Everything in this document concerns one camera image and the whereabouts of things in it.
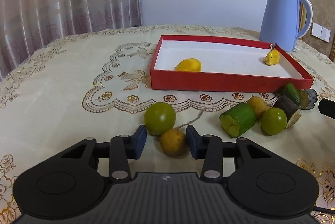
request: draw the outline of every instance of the black cable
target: black cable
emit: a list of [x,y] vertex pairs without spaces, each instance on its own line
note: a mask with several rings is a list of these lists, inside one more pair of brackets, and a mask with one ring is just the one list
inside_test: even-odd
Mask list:
[[320,212],[320,213],[324,213],[324,214],[335,215],[335,210],[330,210],[330,209],[321,208],[321,207],[317,207],[317,206],[312,207],[312,211],[316,211],[316,212]]

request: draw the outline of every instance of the brown fruit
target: brown fruit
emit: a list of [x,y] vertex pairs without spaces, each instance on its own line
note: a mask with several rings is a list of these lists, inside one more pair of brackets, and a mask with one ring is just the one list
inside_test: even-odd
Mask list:
[[160,137],[160,146],[166,155],[182,155],[185,152],[186,136],[180,130],[167,130]]
[[256,120],[261,119],[267,109],[264,100],[258,96],[252,96],[247,104],[254,110]]

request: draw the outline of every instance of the cucumber piece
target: cucumber piece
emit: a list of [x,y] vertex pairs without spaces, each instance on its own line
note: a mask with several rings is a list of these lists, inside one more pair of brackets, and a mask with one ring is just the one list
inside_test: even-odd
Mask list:
[[283,96],[288,96],[290,100],[294,102],[297,106],[300,106],[300,97],[299,93],[294,87],[292,83],[286,84],[282,89],[281,89],[281,95]]
[[313,109],[318,102],[318,93],[313,89],[298,90],[301,109]]
[[220,115],[221,127],[231,137],[237,138],[256,123],[254,110],[241,102]]

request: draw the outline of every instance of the kettle handle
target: kettle handle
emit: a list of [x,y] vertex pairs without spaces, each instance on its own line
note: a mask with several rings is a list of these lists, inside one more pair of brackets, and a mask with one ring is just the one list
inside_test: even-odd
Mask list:
[[298,35],[296,36],[297,39],[301,38],[304,36],[309,28],[312,25],[312,18],[313,18],[313,9],[312,9],[312,3],[309,0],[299,0],[306,8],[307,11],[307,17],[306,17],[306,23],[304,27],[301,29],[300,32],[298,32]]

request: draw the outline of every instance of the cut vegetable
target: cut vegetable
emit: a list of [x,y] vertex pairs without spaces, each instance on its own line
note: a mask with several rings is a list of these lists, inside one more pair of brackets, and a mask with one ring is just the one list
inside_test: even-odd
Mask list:
[[300,97],[299,93],[294,87],[292,83],[286,84],[282,89],[281,89],[281,95],[283,96],[288,96],[290,100],[293,101],[294,104],[297,106],[300,106]]
[[281,96],[276,103],[274,103],[273,107],[282,109],[286,114],[286,129],[292,127],[301,117],[301,112],[298,106],[287,96]]
[[301,109],[313,109],[318,102],[318,93],[313,89],[298,90]]
[[220,115],[221,127],[232,138],[237,138],[256,123],[255,113],[247,103],[239,103]]

